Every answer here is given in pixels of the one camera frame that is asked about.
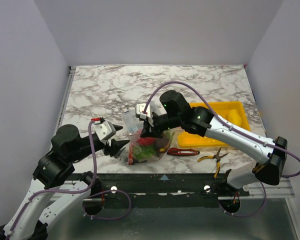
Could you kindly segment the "dark red onion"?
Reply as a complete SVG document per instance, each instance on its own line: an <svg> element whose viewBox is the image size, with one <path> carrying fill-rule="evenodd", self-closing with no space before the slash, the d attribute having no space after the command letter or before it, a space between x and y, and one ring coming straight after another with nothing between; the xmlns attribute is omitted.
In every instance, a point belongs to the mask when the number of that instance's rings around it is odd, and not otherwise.
<svg viewBox="0 0 300 240"><path fill-rule="evenodd" d="M166 138L166 137L158 138L154 143L154 147L157 152L159 152L160 154L163 154L163 153L167 152L167 150L170 147L170 139Z"/></svg>

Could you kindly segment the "clear zip top bag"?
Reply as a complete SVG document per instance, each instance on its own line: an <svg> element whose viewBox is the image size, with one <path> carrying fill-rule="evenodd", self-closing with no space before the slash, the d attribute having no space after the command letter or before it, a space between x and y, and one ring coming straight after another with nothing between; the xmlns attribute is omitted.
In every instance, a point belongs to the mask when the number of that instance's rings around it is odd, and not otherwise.
<svg viewBox="0 0 300 240"><path fill-rule="evenodd" d="M181 128L166 130L162 138L140 137L141 129L128 136L129 143L120 154L120 160L128 166L159 161L178 141Z"/></svg>

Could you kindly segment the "red chili pepper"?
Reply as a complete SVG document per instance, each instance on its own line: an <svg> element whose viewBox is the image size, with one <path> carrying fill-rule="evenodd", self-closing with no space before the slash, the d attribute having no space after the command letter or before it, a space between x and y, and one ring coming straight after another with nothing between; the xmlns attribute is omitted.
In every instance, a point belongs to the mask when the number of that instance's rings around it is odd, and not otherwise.
<svg viewBox="0 0 300 240"><path fill-rule="evenodd" d="M134 164L133 147L129 148L129 152L128 152L128 156L127 156L127 164L129 166Z"/></svg>

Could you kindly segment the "red tomato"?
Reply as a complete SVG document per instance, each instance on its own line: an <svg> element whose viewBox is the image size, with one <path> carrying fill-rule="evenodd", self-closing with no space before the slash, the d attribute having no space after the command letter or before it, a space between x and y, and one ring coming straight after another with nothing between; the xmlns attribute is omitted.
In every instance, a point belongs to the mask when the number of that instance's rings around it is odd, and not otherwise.
<svg viewBox="0 0 300 240"><path fill-rule="evenodd" d="M149 146L152 146L155 141L156 141L156 139L153 137L140 137L136 141L136 145L139 147L149 147Z"/></svg>

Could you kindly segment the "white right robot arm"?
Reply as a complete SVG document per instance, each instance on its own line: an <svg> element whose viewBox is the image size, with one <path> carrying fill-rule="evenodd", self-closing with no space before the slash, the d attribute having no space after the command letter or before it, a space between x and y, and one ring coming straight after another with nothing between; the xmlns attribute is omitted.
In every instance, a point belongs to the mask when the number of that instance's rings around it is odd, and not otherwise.
<svg viewBox="0 0 300 240"><path fill-rule="evenodd" d="M251 157L254 162L226 171L220 191L231 196L245 185L260 181L280 183L287 159L288 141L256 135L227 121L204 106L190 106L184 96L168 90L159 98L166 113L159 115L151 104L135 107L135 116L143 121L142 138L162 138L164 131L182 128L185 132L223 142Z"/></svg>

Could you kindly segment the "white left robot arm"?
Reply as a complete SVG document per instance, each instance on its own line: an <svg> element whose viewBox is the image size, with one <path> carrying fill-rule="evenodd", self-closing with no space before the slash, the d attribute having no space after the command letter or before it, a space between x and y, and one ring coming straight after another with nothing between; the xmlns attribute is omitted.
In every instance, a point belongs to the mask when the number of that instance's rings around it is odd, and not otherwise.
<svg viewBox="0 0 300 240"><path fill-rule="evenodd" d="M11 220L0 226L0 240L45 240L48 231L65 210L86 197L97 197L101 191L97 179L97 161L93 171L85 172L71 190L61 186L74 172L74 163L103 151L111 157L120 154L128 140L113 136L122 126L93 118L88 125L88 136L81 137L72 124L61 126L51 139L52 148L38 162L30 187Z"/></svg>

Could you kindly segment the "green celery stalk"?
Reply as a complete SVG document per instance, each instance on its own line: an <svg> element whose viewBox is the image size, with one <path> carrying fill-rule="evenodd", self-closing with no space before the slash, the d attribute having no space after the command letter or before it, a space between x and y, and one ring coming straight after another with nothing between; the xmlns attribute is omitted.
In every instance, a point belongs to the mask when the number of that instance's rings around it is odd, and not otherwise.
<svg viewBox="0 0 300 240"><path fill-rule="evenodd" d="M133 148L133 158L136 160L147 159L156 156L157 152L151 146L135 146Z"/></svg>

